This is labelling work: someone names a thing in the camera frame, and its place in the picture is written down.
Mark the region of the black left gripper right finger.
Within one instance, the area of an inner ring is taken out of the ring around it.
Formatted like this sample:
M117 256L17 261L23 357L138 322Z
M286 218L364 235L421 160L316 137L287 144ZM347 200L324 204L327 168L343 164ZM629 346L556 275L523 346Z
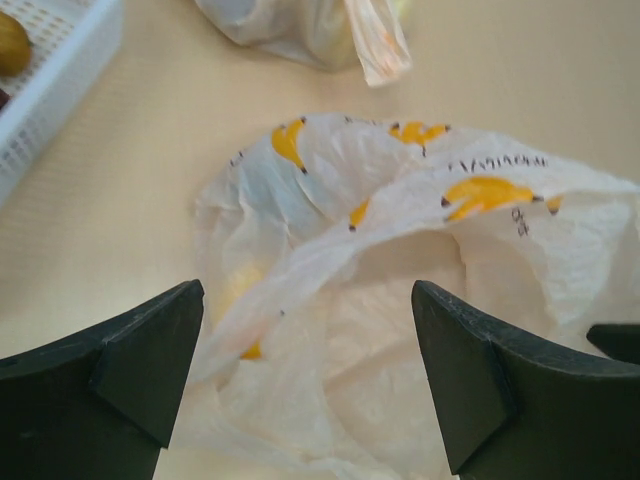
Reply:
M541 338L429 281L411 302L453 475L638 477L639 365Z

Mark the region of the brown kiwi fruit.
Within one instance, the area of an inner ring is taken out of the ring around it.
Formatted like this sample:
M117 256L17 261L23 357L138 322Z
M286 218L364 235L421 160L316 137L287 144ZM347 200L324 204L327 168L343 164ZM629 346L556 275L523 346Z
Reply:
M14 17L2 12L0 24L1 75L15 77L24 72L32 58L32 45L26 29Z

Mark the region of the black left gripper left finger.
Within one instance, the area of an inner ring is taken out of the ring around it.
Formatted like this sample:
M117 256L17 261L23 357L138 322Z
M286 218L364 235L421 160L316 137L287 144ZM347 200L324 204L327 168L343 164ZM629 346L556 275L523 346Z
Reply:
M150 479L171 440L203 319L183 282L1 361L4 479Z

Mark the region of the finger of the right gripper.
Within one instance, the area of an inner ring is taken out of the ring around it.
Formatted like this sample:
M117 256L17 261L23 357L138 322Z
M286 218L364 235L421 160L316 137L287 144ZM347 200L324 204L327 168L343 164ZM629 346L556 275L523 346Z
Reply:
M609 358L640 364L639 324L595 324L586 338Z

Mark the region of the translucent plastic bag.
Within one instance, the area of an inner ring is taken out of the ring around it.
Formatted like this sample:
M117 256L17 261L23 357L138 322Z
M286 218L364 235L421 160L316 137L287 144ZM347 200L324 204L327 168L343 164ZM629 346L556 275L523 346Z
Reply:
M174 440L341 479L446 479L411 290L587 350L639 319L639 188L499 133L282 124L199 194L205 317Z

